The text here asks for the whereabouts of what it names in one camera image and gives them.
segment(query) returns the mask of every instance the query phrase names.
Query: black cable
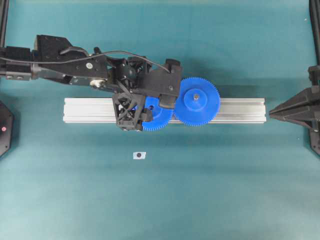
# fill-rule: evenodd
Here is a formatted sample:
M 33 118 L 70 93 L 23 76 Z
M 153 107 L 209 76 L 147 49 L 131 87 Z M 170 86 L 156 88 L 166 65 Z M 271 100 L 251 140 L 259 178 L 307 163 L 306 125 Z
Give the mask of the black cable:
M 15 59 L 11 59 L 11 58 L 6 58 L 3 56 L 0 56 L 0 59 L 5 60 L 5 61 L 10 61 L 10 62 L 15 62 L 15 63 L 22 63 L 22 64 L 69 64 L 69 63 L 73 63 L 73 62 L 89 60 L 89 59 L 97 58 L 97 57 L 104 56 L 104 55 L 110 55 L 110 54 L 125 54 L 125 55 L 129 55 L 129 56 L 137 57 L 137 58 L 142 59 L 148 63 L 154 64 L 154 65 L 158 66 L 159 68 L 164 69 L 166 72 L 170 73 L 170 71 L 166 67 L 162 66 L 159 63 L 156 63 L 156 62 L 151 61 L 143 56 L 140 56 L 140 55 L 128 52 L 128 51 L 119 51 L 119 50 L 105 51 L 105 52 L 102 52 L 99 54 L 86 56 L 86 57 L 82 57 L 82 58 L 77 58 L 77 59 L 71 59 L 71 60 L 67 60 L 67 61 L 24 61 L 24 60 L 15 60 Z

